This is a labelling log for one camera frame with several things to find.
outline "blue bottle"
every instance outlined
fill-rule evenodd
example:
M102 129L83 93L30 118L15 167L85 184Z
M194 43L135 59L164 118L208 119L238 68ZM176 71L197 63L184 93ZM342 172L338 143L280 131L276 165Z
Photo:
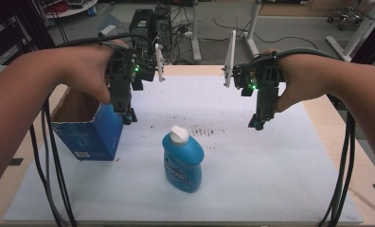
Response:
M173 126L163 141L164 168L168 181L185 192L196 191L202 182L200 163L205 157L202 146L188 131Z

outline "black cable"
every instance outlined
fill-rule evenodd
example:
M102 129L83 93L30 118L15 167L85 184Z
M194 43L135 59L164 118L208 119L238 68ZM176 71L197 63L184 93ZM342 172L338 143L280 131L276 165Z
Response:
M287 57L289 55L293 54L311 54L311 55L317 55L321 57L326 57L330 59L334 59L332 56L320 51L320 50L315 50L315 49L308 49L308 48L297 48L297 49L291 49L291 50L286 50L286 51L281 51L278 52L276 57L277 59ZM245 65L245 70L248 68L252 67L254 64L261 63L263 61L269 61L272 59L274 56L273 55L264 55L264 58L254 58L252 59L249 63Z
M61 217L60 213L57 210L57 207L55 206L55 203L52 197L52 192L51 192L51 182L50 182L50 175L49 175L49 148L48 148L48 140L46 139L46 132L45 132L44 110L41 111L41 130L43 133L43 140L44 140L44 147L45 147L45 185L46 185L45 192L46 192L46 196L48 198L49 206L51 207L51 210L54 213L54 217L58 218L62 226L66 226L66 223L64 222L63 218Z
M353 119L350 112L348 112L347 124L349 124L349 129L350 129L350 132L349 132L350 154L349 154L348 172L347 172L347 178L345 180L344 188L342 189L342 196L339 201L338 209L335 213L335 219L331 222L330 226L336 226L338 224L338 220L344 208L345 198L348 193L350 178L352 176L352 170L353 170L353 166L355 162L355 120Z
M303 39L303 38L300 38L300 37L296 37L296 36L286 36L286 37L283 37L283 38L280 38L279 40L276 40L276 41L266 41L264 39L262 39L256 32L254 32L254 34L263 42L265 43L268 43L268 44L275 44L275 43L278 43L282 40L286 40L286 39L297 39L297 40L301 40L301 41L305 41L305 42L308 42L309 44L311 44L312 46L314 46L315 49L318 49L317 46L310 40L307 40L307 39Z
M182 59L182 58L178 58L177 60L175 60L172 64L179 64L179 63L184 63L186 65L193 65L194 63L193 62L190 62L186 59Z
M241 28L236 28L236 27L232 27L232 26L223 26L223 25L220 25L216 22L215 18L213 19L213 22L215 25L217 26L220 26L220 27L223 27L223 28L228 28L228 29L236 29L237 32L240 31L241 33L237 36L237 37L240 37L242 35L243 32L247 31L245 30L251 23L251 20L246 24L246 26L244 27L244 29L241 29ZM301 41L305 41L309 44L311 44L312 46L314 46L315 49L318 49L317 45L314 44L312 41L310 40L307 40L307 39L304 39L304 38L300 38L300 37L296 37L296 36L287 36L287 37L283 37L283 38L280 38L278 40L275 40L275 41L266 41L264 39L262 39L256 32L254 32L254 34L263 42L265 43L268 43L268 44L275 44L275 43L278 43L282 40L285 40L285 39L297 39L297 40L301 40Z
M187 24L189 25L190 21L188 20L187 10L185 9L185 7L183 7L183 9L184 9L184 12L185 12L185 17L187 18Z
M117 40L117 39L123 39L123 38L129 38L129 37L138 37L141 39L144 39L148 42L148 53L150 55L154 54L153 45L151 44L152 41L144 35L136 34L136 33L123 33L123 34L117 34L113 36L105 36L105 37L94 37L94 38L85 38L85 39L79 39L74 41L69 41L67 43L59 44L57 47L66 47L66 46L74 46L74 45L85 45L85 44L101 44L104 41L111 41L111 40Z
M230 40L231 38L225 38L225 39L209 39L209 38L201 38L201 40L207 40L207 41L214 41L214 42L222 42Z
M181 7L179 7L178 12L176 15L173 17L173 19L170 21L170 25L172 26L173 21L178 17L179 13L181 12Z
M259 10L259 12L258 12L258 14L260 14L261 13L261 11L262 11L262 9L264 8L264 3L261 5L261 8L260 8L260 10Z
M339 166L337 183L335 185L334 193L332 195L329 208L327 209L327 212L326 212L325 216L320 221L320 223L318 224L318 226L323 226L324 225L324 223L326 222L326 220L327 220L327 218L328 218L331 210L332 210L332 212L331 212L331 218L330 218L330 220L333 220L336 217L335 214L337 213L338 206L339 206L339 201L340 201L340 197L342 195L341 194L342 181L343 181L343 177L344 177L345 164L346 164L346 159L347 159L347 155L348 155L348 141L349 141L349 137L350 137L350 123L348 123L348 121L347 121L346 132L345 132L345 139L344 139L344 145L342 147L341 161L340 161L340 166Z
M35 159L35 163L36 163L37 172L38 172L38 175L40 176L41 182L43 183L45 194L46 194L46 197L48 198L48 202L49 202L50 199L49 199L49 195L47 193L46 180L45 180L45 176L44 176L44 173L43 173L43 169L41 168L40 155L38 153L38 147L37 147L36 133L35 133L33 125L30 126L29 132L30 132L30 137L31 137L31 144L33 146L33 153L34 153L34 159ZM49 202L49 206L51 207L52 215L54 216L55 222L57 223L58 226L61 226L60 218L57 216L54 209L52 209L53 206L50 202Z
M66 32L64 31L64 28L63 28L63 26L62 26L60 16L59 16L59 14L58 14L57 9L55 9L55 11L52 10L52 6L54 6L54 3L53 3L53 2L52 2L50 5L48 4L48 5L47 5L47 8L48 8L49 12L51 13L52 17L55 19L55 23L57 24L58 30L59 30L60 33L61 33L61 36L62 36L62 40L63 40L63 42L66 43L66 42L68 42L69 40L67 39Z
M57 145L55 143L55 137L52 130L52 124L51 124L51 118L49 115L49 100L47 99L44 103L44 110L45 110L45 116L46 116L46 123L48 125L48 131L49 131L49 137L51 140L51 147L52 147L52 155L54 157L54 163L55 163L55 169L57 172L57 178L58 178L58 184L61 190L62 194L62 200L64 204L64 208L66 210L66 214L69 216L69 221L72 226L77 226L77 223L75 221L75 217L73 216L72 207L70 205L70 199L67 194L66 184L63 178L63 172L61 167L61 161L57 149Z
M181 48L179 47L179 43L182 42L184 39L184 37L182 36L182 34L179 34L179 35L176 35L175 37L175 46L173 47L175 49L175 47L178 48L178 54L175 56L175 59L178 59L181 55Z

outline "cardboard box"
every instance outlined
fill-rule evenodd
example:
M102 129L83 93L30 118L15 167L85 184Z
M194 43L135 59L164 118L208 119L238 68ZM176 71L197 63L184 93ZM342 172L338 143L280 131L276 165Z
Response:
M123 121L112 105L67 89L51 119L53 131L77 159L114 160Z

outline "hand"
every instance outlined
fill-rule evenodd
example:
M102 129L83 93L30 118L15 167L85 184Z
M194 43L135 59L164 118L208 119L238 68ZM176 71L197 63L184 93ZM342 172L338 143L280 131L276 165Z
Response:
M274 49L267 49L270 54ZM278 60L286 81L286 89L278 98L276 112L280 113L303 100L320 97L331 90L332 82L323 72L330 60L315 55L291 55Z
M120 40L114 43L123 44ZM60 48L65 55L63 77L60 83L110 103L111 98L104 74L113 49L108 46L87 45Z

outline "lab floor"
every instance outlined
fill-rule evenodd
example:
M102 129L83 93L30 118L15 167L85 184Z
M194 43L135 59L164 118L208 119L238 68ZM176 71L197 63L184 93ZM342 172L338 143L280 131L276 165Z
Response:
M55 25L48 27L48 32L56 44L63 43L65 39L70 41L97 37L98 32L108 25L116 26L119 33L129 32L129 24L136 9L154 8L155 5L98 3L96 5L97 15L88 16L87 13L79 13L56 19ZM177 8L172 8L171 11L171 18L174 18L172 27L188 24L189 31L192 31L192 9L186 8L178 13ZM213 17L199 13L197 34L202 60L194 61L188 37L179 39L177 47L173 51L164 53L164 57L168 59L167 63L173 64L224 65L230 32L237 29L239 35L249 21L249 15L237 15L236 17L218 15ZM319 49L338 59L339 56L326 41L326 37L332 36L345 48L358 26L348 22L346 23L346 29L339 31L337 25L335 22L327 23L327 18L324 17L260 16L257 20L253 39L260 52L268 47L278 50L307 47ZM66 38L64 38L61 30L64 31ZM356 54L357 48L353 51L352 56ZM245 41L238 38L235 49L235 64L249 62L250 60L251 54ZM346 110L337 108L337 111L345 120ZM374 154L360 129L357 129L357 139L370 159L374 161Z

